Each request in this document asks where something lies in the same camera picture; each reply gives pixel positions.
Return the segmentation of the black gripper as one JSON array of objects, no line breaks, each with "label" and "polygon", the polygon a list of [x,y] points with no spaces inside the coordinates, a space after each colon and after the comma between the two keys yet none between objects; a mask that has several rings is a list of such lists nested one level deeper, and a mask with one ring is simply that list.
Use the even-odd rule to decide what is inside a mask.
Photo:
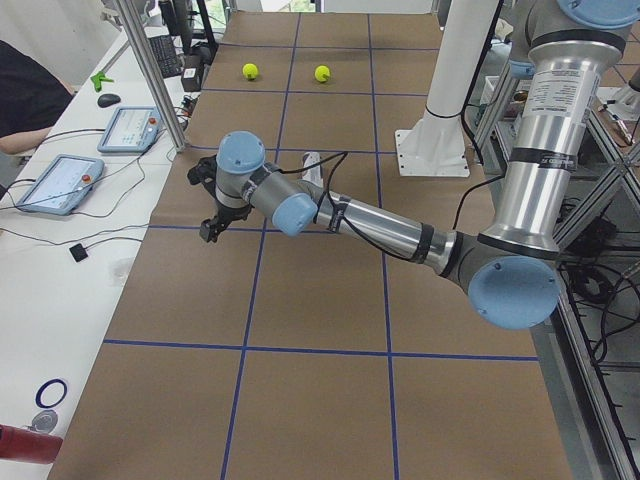
[{"label": "black gripper", "polygon": [[217,196],[214,200],[217,206],[216,215],[203,220],[199,229],[199,236],[206,243],[215,243],[232,222],[246,220],[252,209],[241,197]]}]

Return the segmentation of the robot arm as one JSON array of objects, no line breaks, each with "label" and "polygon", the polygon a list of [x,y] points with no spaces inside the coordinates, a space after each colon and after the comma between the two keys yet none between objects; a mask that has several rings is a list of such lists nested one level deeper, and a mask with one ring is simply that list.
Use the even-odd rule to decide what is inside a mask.
[{"label": "robot arm", "polygon": [[527,329],[548,318],[560,288],[553,230],[576,168],[603,73],[623,55],[639,18],[635,1],[520,1],[508,70],[531,86],[491,225],[469,236],[442,232],[299,179],[265,159],[247,131],[227,134],[217,154],[188,172],[214,198],[200,235],[215,240],[252,210],[294,236],[310,224],[365,240],[386,254],[431,267],[457,284],[488,322]]}]

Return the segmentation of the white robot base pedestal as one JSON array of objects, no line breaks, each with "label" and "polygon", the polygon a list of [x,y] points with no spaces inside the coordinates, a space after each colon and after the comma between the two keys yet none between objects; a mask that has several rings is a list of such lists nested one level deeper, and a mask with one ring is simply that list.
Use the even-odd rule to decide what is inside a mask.
[{"label": "white robot base pedestal", "polygon": [[412,129],[395,132],[402,176],[469,176],[461,125],[463,109],[492,22],[499,12],[498,1],[450,3],[424,114]]}]

